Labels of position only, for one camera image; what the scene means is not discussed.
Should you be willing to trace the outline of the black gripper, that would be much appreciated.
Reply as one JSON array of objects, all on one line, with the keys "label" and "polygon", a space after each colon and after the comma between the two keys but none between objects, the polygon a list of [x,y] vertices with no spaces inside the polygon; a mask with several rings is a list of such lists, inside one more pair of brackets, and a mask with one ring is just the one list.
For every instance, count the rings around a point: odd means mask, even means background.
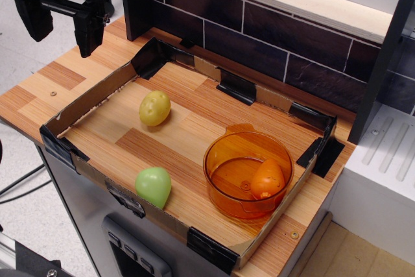
[{"label": "black gripper", "polygon": [[102,44],[104,26],[109,22],[107,0],[14,0],[30,37],[42,41],[53,31],[51,12],[74,19],[75,38],[82,58]]}]

